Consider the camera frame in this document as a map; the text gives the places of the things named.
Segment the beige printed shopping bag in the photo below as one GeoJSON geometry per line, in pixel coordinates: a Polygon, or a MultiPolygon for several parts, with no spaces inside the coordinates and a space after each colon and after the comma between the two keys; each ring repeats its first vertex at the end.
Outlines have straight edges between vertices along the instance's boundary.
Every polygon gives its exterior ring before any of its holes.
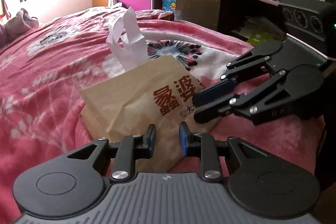
{"type": "Polygon", "coordinates": [[[154,155],[139,160],[140,172],[165,172],[182,158],[179,124],[186,122],[196,132],[210,132],[215,122],[194,121],[193,95],[202,86],[172,55],[150,60],[134,10],[109,22],[106,40],[124,69],[112,79],[83,89],[85,107],[81,120],[91,137],[120,141],[127,135],[144,134],[156,126],[154,155]]]}

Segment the blue duck package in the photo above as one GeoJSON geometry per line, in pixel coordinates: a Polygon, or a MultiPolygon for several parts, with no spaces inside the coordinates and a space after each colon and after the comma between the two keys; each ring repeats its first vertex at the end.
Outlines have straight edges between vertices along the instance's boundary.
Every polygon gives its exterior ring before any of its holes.
{"type": "Polygon", "coordinates": [[[162,10],[175,12],[176,9],[176,0],[162,0],[162,10]]]}

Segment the grey crumpled garment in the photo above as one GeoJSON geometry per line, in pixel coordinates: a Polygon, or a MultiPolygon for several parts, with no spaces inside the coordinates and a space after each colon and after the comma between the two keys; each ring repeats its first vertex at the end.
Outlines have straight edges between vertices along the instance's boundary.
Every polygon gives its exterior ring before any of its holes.
{"type": "Polygon", "coordinates": [[[26,9],[20,9],[15,17],[6,24],[1,24],[0,48],[7,46],[27,31],[38,28],[38,26],[39,21],[36,17],[31,17],[26,9]]]}

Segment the red floral blanket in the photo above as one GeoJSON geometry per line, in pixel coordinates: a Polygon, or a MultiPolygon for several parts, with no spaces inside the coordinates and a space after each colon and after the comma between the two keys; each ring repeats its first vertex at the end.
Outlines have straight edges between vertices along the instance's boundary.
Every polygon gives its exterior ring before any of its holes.
{"type": "MultiPolygon", "coordinates": [[[[106,44],[108,22],[125,9],[90,8],[32,29],[1,50],[1,223],[20,216],[12,187],[25,170],[92,140],[80,120],[85,87],[122,73],[106,44]]],[[[158,10],[138,11],[138,26],[151,40],[200,42],[191,53],[191,72],[204,86],[214,84],[226,64],[252,46],[193,23],[174,22],[158,10]]],[[[254,126],[230,115],[211,130],[216,139],[238,136],[311,173],[324,128],[323,118],[287,116],[254,126]]]]}

